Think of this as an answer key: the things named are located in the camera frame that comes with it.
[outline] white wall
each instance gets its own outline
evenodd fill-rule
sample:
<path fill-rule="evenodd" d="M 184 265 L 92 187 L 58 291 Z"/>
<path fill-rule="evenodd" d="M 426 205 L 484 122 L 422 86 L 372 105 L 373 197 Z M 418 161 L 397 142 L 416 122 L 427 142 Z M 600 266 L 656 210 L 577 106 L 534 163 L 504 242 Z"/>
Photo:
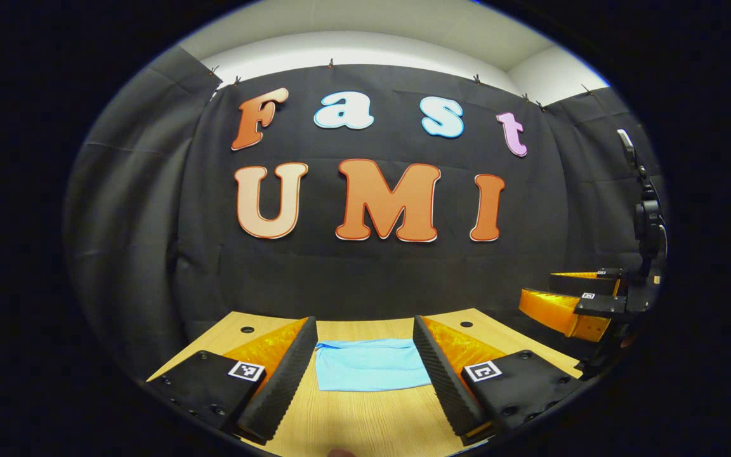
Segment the white wall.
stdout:
<path fill-rule="evenodd" d="M 436 44 L 372 32 L 308 32 L 244 44 L 202 61 L 216 70 L 223 83 L 233 84 L 285 70 L 334 64 L 371 63 L 415 67 L 473 79 L 512 93 L 520 93 L 502 70 L 477 58 Z"/>
<path fill-rule="evenodd" d="M 581 84 L 589 90 L 609 86 L 591 67 L 559 46 L 522 61 L 508 75 L 520 93 L 543 106 L 586 92 Z"/>

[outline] white ceiling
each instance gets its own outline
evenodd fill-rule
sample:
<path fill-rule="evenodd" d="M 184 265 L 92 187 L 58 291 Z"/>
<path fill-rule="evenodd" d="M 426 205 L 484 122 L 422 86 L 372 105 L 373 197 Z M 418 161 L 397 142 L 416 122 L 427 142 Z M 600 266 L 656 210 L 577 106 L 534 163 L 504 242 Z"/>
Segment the white ceiling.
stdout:
<path fill-rule="evenodd" d="M 198 60 L 303 32 L 377 32 L 438 44 L 507 72 L 554 46 L 516 20 L 470 0 L 261 0 L 180 43 Z"/>

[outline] light blue letter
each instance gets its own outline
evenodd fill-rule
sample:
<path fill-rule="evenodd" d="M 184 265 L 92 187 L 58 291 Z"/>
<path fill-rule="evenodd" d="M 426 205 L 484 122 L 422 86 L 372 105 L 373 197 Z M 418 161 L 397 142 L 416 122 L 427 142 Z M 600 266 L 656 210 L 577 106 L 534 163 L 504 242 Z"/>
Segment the light blue letter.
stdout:
<path fill-rule="evenodd" d="M 464 112 L 455 101 L 427 96 L 419 102 L 419 109 L 429 116 L 421 120 L 421 127 L 430 135 L 455 138 L 464 132 L 464 122 L 461 122 Z"/>
<path fill-rule="evenodd" d="M 321 101 L 323 107 L 315 113 L 317 127 L 337 128 L 345 125 L 360 130 L 374 124 L 374 116 L 368 114 L 371 99 L 365 93 L 337 92 L 325 96 Z"/>

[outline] blue towel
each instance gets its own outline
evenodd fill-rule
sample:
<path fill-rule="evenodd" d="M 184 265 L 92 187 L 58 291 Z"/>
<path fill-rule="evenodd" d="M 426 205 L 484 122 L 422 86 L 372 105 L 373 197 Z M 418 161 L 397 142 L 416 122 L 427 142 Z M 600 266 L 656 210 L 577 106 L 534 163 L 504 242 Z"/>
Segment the blue towel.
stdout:
<path fill-rule="evenodd" d="M 430 384 L 414 341 L 320 341 L 315 348 L 320 390 L 379 392 Z"/>

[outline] wooden table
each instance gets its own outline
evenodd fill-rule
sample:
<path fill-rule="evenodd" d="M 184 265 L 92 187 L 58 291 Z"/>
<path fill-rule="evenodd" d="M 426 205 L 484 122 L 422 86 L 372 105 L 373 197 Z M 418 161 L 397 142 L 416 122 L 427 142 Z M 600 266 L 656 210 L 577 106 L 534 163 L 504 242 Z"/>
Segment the wooden table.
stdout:
<path fill-rule="evenodd" d="M 426 317 L 508 354 L 529 349 L 569 375 L 581 375 L 574 369 L 577 359 L 517 333 L 479 310 L 459 310 Z M 224 354 L 294 321 L 232 312 L 160 367 L 149 380 L 198 350 Z M 470 321 L 473 326 L 461 327 L 462 321 Z M 255 331 L 242 333 L 241 327 L 253 327 Z M 317 321 L 317 341 L 412 338 L 413 332 L 413 318 Z M 266 446 L 243 441 L 286 457 L 325 457 L 332 447 L 349 449 L 357 457 L 444 457 L 464 449 L 461 439 L 450 428 L 432 385 L 388 392 L 322 392 L 317 390 L 315 354 L 275 437 Z"/>

